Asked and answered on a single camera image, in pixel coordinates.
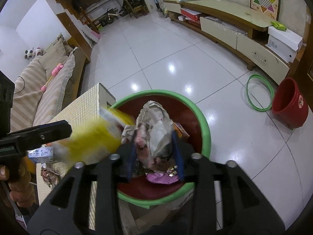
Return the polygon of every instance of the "sofa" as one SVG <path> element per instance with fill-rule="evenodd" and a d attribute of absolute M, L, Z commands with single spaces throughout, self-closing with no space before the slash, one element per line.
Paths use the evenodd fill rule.
<path fill-rule="evenodd" d="M 71 47 L 62 35 L 22 71 L 15 82 L 11 109 L 11 132 L 49 123 L 77 98 L 86 57 Z M 41 87 L 51 77 L 58 63 L 64 67 L 50 81 L 45 92 Z"/>

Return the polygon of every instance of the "cable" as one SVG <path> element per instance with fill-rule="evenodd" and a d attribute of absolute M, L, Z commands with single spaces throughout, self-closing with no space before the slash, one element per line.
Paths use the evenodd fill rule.
<path fill-rule="evenodd" d="M 23 89 L 25 88 L 25 80 L 24 80 L 21 76 L 18 76 L 18 78 L 21 78 L 21 79 L 24 81 L 24 86 L 23 86 L 23 88 L 21 89 L 21 91 L 19 91 L 19 92 L 17 92 L 17 93 L 13 93 L 13 94 L 18 94 L 18 93 L 22 92 Z"/>
<path fill-rule="evenodd" d="M 250 97 L 249 97 L 249 94 L 248 94 L 248 84 L 249 84 L 249 81 L 250 79 L 253 79 L 253 78 L 258 78 L 260 79 L 261 81 L 263 81 L 265 83 L 265 85 L 267 86 L 267 89 L 270 91 L 271 93 L 271 102 L 270 102 L 270 105 L 268 105 L 265 109 L 260 109 L 258 107 L 256 107 L 252 101 L 250 100 Z M 267 111 L 269 110 L 271 107 L 272 107 L 272 102 L 273 102 L 273 99 L 274 99 L 274 88 L 270 85 L 270 83 L 262 76 L 258 75 L 258 74 L 253 74 L 250 76 L 250 78 L 248 79 L 248 82 L 246 84 L 246 95 L 247 95 L 247 98 L 248 98 L 248 102 L 250 103 L 250 105 L 252 106 L 252 108 L 254 108 L 255 110 L 257 111 Z"/>

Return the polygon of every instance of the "red bucket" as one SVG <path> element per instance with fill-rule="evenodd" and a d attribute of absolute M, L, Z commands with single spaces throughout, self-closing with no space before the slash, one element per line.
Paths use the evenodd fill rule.
<path fill-rule="evenodd" d="M 278 86 L 272 112 L 279 115 L 291 128 L 301 127 L 309 114 L 309 106 L 293 78 L 285 78 Z"/>

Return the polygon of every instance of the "white tile floor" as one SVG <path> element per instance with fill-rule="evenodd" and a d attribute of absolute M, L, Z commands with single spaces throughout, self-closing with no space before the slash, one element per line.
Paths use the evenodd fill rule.
<path fill-rule="evenodd" d="M 102 32 L 82 91 L 101 82 L 116 100 L 148 89 L 188 97 L 207 118 L 210 159 L 235 160 L 289 227 L 313 193 L 312 112 L 304 126 L 293 131 L 271 111 L 253 110 L 244 85 L 250 75 L 262 71 L 249 72 L 230 51 L 157 13 L 139 19 L 126 16 Z M 258 106 L 270 102 L 262 84 L 251 80 L 249 91 Z M 220 195 L 216 199 L 217 227 L 222 227 Z"/>

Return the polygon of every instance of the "green bin rim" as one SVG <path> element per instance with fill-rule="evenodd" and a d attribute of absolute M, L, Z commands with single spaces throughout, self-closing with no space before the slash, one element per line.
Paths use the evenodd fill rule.
<path fill-rule="evenodd" d="M 194 104 L 191 100 L 189 100 L 187 97 L 181 94 L 172 92 L 172 91 L 168 91 L 168 90 L 146 90 L 146 91 L 141 91 L 141 92 L 134 93 L 134 94 L 124 97 L 123 99 L 113 104 L 111 108 L 118 109 L 120 106 L 122 106 L 123 104 L 125 104 L 126 102 L 130 100 L 133 100 L 142 96 L 152 96 L 152 95 L 173 97 L 181 101 L 183 104 L 185 104 L 195 114 L 199 122 L 201 135 L 202 135 L 201 153 L 207 158 L 209 158 L 210 153 L 211 153 L 211 133 L 210 133 L 209 125 L 207 123 L 205 116 L 203 115 L 201 110 L 198 108 L 198 106 Z M 172 193 L 171 195 L 157 199 L 157 200 L 140 200 L 140 199 L 130 197 L 120 191 L 117 192 L 117 196 L 120 199 L 127 201 L 131 204 L 137 205 L 137 206 L 154 206 L 154 205 L 164 204 L 167 202 L 172 202 L 182 197 L 193 188 L 194 188 L 194 183 L 186 183 L 180 189 L 178 189 L 176 192 Z"/>

